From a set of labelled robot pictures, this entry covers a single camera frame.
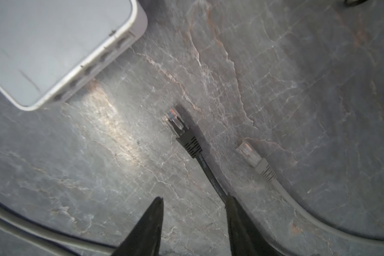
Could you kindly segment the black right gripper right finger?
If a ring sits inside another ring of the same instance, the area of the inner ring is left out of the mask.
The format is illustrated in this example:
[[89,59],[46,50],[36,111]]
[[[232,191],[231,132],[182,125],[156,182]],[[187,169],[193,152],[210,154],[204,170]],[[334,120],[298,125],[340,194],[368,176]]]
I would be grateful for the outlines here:
[[230,250],[233,256],[279,256],[232,195],[226,199]]

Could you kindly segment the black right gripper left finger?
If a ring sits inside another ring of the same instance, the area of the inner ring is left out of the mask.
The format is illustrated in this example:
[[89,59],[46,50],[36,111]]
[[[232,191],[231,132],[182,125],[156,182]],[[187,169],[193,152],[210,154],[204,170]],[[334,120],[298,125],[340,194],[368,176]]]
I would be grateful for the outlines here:
[[159,255],[164,201],[156,197],[127,238],[112,253],[113,256],[157,256]]

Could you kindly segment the black power adapter small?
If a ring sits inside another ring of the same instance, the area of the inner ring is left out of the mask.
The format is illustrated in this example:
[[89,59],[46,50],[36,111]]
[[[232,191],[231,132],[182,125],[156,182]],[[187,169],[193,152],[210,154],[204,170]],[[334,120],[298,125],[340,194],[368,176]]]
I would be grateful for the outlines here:
[[354,7],[354,6],[361,5],[367,1],[368,0],[344,0],[343,4],[345,7]]

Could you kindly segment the white network switch box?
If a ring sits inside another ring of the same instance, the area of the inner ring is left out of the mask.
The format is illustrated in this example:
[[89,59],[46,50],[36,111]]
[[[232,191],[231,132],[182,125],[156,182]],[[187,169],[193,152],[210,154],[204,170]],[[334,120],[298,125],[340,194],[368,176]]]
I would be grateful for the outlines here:
[[65,101],[147,26],[138,1],[0,1],[0,92],[23,111]]

